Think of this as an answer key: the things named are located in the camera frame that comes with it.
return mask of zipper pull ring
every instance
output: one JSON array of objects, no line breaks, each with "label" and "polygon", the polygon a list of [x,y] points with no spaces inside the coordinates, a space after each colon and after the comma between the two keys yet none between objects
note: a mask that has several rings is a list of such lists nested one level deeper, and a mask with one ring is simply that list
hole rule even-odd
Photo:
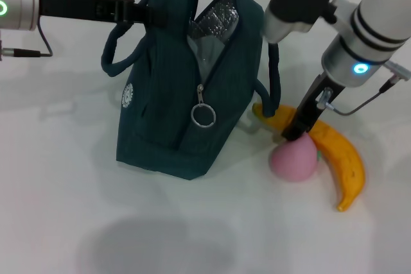
[{"label": "zipper pull ring", "polygon": [[[204,86],[201,85],[201,84],[198,85],[198,86],[197,86],[198,104],[195,105],[195,106],[191,109],[191,120],[194,122],[195,125],[197,125],[197,126],[200,127],[200,128],[210,128],[210,127],[212,127],[212,126],[215,124],[217,116],[216,116],[216,112],[214,111],[214,109],[213,109],[210,105],[204,103],[203,91],[204,91]],[[197,120],[194,118],[194,111],[195,111],[197,108],[200,108],[200,107],[206,107],[208,110],[211,111],[211,113],[213,114],[213,122],[212,122],[212,123],[207,124],[207,125],[202,125],[202,124],[200,124],[200,123],[197,122]]]}]

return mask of metal ring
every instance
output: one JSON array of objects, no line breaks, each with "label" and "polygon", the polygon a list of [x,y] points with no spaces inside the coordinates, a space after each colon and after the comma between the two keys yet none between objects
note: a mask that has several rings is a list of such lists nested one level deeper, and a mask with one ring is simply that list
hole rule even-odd
[{"label": "metal ring", "polygon": [[[207,124],[207,125],[202,125],[202,124],[200,124],[200,123],[197,122],[197,120],[194,118],[194,111],[195,111],[197,108],[199,108],[199,107],[206,107],[206,108],[208,108],[208,109],[213,113],[213,122],[212,122],[212,123]],[[199,127],[201,127],[201,128],[210,128],[210,127],[212,127],[212,126],[215,124],[216,119],[217,119],[216,112],[215,112],[214,109],[213,109],[210,105],[208,105],[208,104],[200,103],[200,104],[195,105],[195,106],[191,109],[191,120],[193,120],[193,122],[194,122],[195,125],[197,125],[197,126],[199,126]]]}]

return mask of blue indicator light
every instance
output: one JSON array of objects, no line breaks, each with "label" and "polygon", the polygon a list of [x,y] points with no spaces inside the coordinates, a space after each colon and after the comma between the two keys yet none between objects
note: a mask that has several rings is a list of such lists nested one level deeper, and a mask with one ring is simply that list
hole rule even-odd
[{"label": "blue indicator light", "polygon": [[354,72],[357,74],[364,74],[369,68],[368,64],[356,64],[354,65]]}]

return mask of zipper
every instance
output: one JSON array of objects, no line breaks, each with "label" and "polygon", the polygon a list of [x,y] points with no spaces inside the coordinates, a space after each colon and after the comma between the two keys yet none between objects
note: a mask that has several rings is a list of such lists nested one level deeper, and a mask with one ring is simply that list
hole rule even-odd
[{"label": "zipper", "polygon": [[204,86],[202,84],[197,86],[198,104],[200,105],[204,104],[203,90],[204,90]]},{"label": "zipper", "polygon": [[[208,11],[213,5],[215,5],[219,0],[213,0],[208,6],[207,8],[197,17],[196,21],[199,20],[201,17],[203,17],[206,14],[206,11]],[[223,57],[225,56],[225,54],[227,54],[227,51],[230,49],[231,44],[233,42],[233,40],[236,38],[237,34],[238,34],[238,30],[240,28],[240,23],[241,23],[241,17],[238,16],[238,23],[237,23],[237,27],[236,29],[233,31],[231,37],[228,39],[223,51],[221,52],[220,56],[218,57],[217,61],[214,63],[213,67],[211,68],[211,71],[209,73],[209,76],[207,77],[207,80],[204,82],[204,84],[202,84],[201,82],[201,76],[200,76],[200,68],[198,66],[197,63],[197,58],[194,55],[194,52],[191,50],[190,46],[188,45],[188,42],[186,40],[186,45],[188,47],[188,50],[191,54],[191,57],[194,59],[194,63],[195,63],[195,72],[194,72],[194,81],[195,81],[195,85],[197,85],[196,87],[196,91],[193,95],[193,102],[191,104],[192,107],[194,107],[196,105],[196,100],[200,99],[198,93],[197,93],[197,89],[199,88],[199,86],[202,86],[202,90],[201,90],[201,98],[204,104],[204,100],[203,100],[203,94],[206,91],[206,86],[209,84],[209,82],[213,79],[213,75],[216,71],[216,68],[220,65]],[[173,147],[175,149],[178,149],[181,145],[182,139],[184,138],[188,128],[189,128],[189,124],[191,122],[191,111],[187,116],[187,120],[184,123],[184,126],[182,126],[182,128],[180,129],[179,134],[177,135],[176,141],[174,142]]]}]

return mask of teal lunch bag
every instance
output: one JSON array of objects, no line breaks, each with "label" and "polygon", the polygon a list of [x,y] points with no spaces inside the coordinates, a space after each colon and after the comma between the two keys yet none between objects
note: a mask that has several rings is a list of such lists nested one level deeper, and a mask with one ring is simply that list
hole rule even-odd
[{"label": "teal lunch bag", "polygon": [[263,9],[253,0],[214,0],[195,20],[198,0],[142,0],[167,16],[146,24],[134,52],[113,64],[110,34],[101,65],[116,76],[133,65],[121,101],[117,160],[184,179],[207,173],[254,91],[264,115],[279,106],[278,46],[269,45],[270,94],[257,79]]}]

